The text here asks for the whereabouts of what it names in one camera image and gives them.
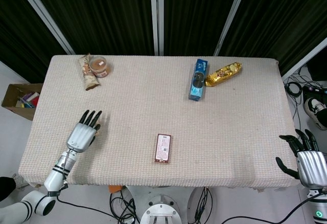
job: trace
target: shoe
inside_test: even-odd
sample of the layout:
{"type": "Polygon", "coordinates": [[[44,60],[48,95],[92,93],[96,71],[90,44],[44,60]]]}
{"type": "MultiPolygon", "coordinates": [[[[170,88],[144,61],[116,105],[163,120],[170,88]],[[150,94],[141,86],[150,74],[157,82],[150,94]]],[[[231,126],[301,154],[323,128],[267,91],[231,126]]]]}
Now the shoe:
{"type": "Polygon", "coordinates": [[[315,121],[315,124],[319,129],[326,131],[327,127],[322,125],[317,118],[317,114],[323,111],[324,109],[327,109],[326,105],[324,103],[321,103],[317,99],[309,98],[306,100],[305,111],[307,115],[309,115],[315,121]]]}
{"type": "Polygon", "coordinates": [[[18,174],[13,174],[12,178],[14,179],[14,181],[16,183],[17,190],[21,190],[24,187],[29,185],[29,183],[27,181],[25,181],[24,178],[18,174]]]}

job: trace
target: orange object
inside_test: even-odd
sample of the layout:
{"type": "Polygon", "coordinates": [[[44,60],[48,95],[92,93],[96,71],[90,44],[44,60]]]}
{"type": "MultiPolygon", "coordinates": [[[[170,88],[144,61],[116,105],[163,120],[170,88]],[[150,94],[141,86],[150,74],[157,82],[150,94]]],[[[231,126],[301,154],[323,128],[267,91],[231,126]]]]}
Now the orange object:
{"type": "Polygon", "coordinates": [[[109,189],[109,192],[110,193],[114,193],[114,192],[118,192],[120,190],[123,189],[123,186],[112,186],[112,185],[109,185],[108,186],[108,189],[109,189]]]}

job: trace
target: black curtain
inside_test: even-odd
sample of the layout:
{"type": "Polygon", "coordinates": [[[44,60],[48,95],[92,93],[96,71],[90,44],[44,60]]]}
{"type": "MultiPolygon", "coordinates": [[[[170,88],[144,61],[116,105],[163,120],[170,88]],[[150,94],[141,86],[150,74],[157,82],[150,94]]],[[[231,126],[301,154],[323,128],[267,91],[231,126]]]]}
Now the black curtain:
{"type": "Polygon", "coordinates": [[[77,54],[154,54],[151,0],[41,1],[77,54]]]}
{"type": "Polygon", "coordinates": [[[327,36],[327,0],[242,0],[220,56],[267,57],[285,74],[327,36]]]}
{"type": "Polygon", "coordinates": [[[0,0],[0,10],[0,61],[42,83],[51,57],[66,52],[27,0],[0,0]]]}
{"type": "Polygon", "coordinates": [[[233,0],[165,0],[166,56],[212,56],[233,0]]]}

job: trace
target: green light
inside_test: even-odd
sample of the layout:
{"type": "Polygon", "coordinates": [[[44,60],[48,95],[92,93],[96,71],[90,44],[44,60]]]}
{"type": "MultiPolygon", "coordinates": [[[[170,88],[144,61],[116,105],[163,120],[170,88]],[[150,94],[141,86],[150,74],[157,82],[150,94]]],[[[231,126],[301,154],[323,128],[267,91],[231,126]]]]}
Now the green light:
{"type": "Polygon", "coordinates": [[[322,213],[321,213],[319,210],[316,211],[316,215],[317,215],[318,217],[322,218],[322,213]]]}

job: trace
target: robotic arm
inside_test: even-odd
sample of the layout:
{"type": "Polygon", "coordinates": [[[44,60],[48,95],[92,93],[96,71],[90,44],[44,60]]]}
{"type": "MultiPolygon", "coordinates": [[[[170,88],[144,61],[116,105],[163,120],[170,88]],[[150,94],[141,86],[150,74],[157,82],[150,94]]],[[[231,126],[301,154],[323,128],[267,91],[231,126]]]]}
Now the robotic arm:
{"type": "Polygon", "coordinates": [[[95,139],[95,134],[100,125],[96,125],[102,111],[98,112],[91,121],[95,111],[87,117],[87,110],[80,121],[75,125],[66,144],[68,150],[63,152],[49,176],[44,182],[47,195],[32,191],[27,194],[19,203],[0,209],[0,223],[18,224],[29,220],[33,213],[45,216],[50,213],[55,205],[55,198],[60,195],[63,189],[68,187],[66,177],[73,168],[77,153],[82,153],[88,149],[95,139]]]}
{"type": "Polygon", "coordinates": [[[300,130],[295,130],[303,143],[296,137],[279,136],[288,142],[296,157],[297,171],[288,169],[279,157],[276,162],[280,169],[301,181],[302,185],[309,189],[308,198],[324,193],[315,199],[310,200],[312,214],[315,223],[327,223],[327,164],[322,152],[319,151],[314,135],[305,130],[306,134],[300,130]]]}

